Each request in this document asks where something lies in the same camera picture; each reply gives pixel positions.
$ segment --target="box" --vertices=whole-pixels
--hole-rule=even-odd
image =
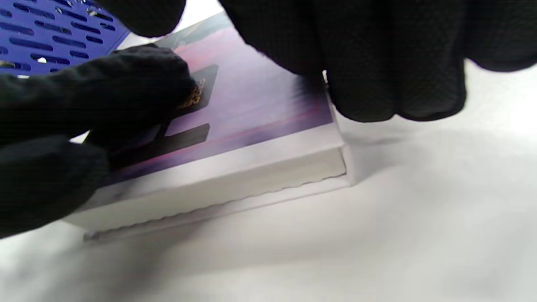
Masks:
[[[65,221],[98,232],[191,222],[352,183],[321,76],[277,66],[225,13],[157,44],[188,62],[197,87],[169,120],[111,153],[106,185]]]

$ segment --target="white backdrop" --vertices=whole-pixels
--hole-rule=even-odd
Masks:
[[[537,68],[466,69],[453,118],[341,121],[353,188],[95,246],[55,223],[0,241],[0,300],[536,301]]]

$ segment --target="black glove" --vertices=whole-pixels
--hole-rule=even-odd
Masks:
[[[169,33],[185,0],[99,0],[133,32]],[[463,59],[514,71],[537,61],[534,0],[220,0],[246,43],[297,73],[326,69],[356,121],[459,112]]]
[[[45,76],[0,76],[0,238],[70,214],[102,184],[106,151],[69,138],[156,124],[194,84],[187,64],[155,45]]]

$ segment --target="ridged edge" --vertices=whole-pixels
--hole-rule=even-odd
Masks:
[[[144,234],[144,233],[148,233],[148,232],[152,232],[152,231],[156,231],[160,229],[192,224],[195,222],[200,222],[204,220],[209,220],[209,219],[213,219],[217,217],[230,215],[233,213],[251,210],[254,208],[268,206],[271,204],[280,203],[282,201],[271,202],[271,203],[266,203],[266,204],[261,204],[261,205],[242,206],[242,207],[238,206],[235,209],[230,209],[228,211],[221,211],[224,207],[229,207],[230,205],[238,204],[249,198],[260,197],[266,194],[277,193],[277,192],[281,192],[281,191],[288,190],[288,189],[296,189],[296,188],[300,188],[308,184],[320,183],[328,179],[339,178],[345,175],[346,175],[346,172],[336,175],[336,176],[323,177],[319,179],[318,181],[305,182],[297,186],[287,186],[279,190],[266,191],[260,194],[250,195],[244,198],[230,200],[221,204],[215,204],[215,205],[210,205],[207,207],[197,208],[189,212],[183,212],[183,213],[178,213],[175,215],[164,216],[162,218],[151,219],[151,220],[140,222],[137,224],[122,226],[122,227],[114,228],[114,229],[108,229],[105,231],[88,232],[84,234],[83,239],[85,242],[98,242],[98,241],[112,240],[116,238],[124,238],[124,237],[132,236],[132,235]]]

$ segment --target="blue perforated tray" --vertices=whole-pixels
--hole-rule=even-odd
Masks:
[[[108,54],[128,30],[91,0],[0,0],[0,73],[46,74]]]

